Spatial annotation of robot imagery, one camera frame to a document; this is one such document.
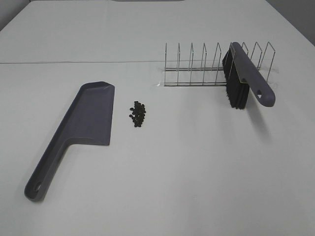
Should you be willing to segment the pile of coffee beans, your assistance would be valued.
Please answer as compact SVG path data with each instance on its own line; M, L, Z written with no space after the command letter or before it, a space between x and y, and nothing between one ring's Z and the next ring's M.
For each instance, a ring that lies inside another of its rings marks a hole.
M141 127L146 116L145 105L139 101L134 101L133 107L130 107L131 114L129 117L132 119L134 127Z

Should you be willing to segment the grey plastic dustpan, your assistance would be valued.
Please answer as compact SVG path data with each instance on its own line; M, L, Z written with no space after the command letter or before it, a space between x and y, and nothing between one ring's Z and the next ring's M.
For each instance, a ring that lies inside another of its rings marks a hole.
M25 186L26 198L44 199L69 146L110 144L114 95L115 87L104 81L80 87Z

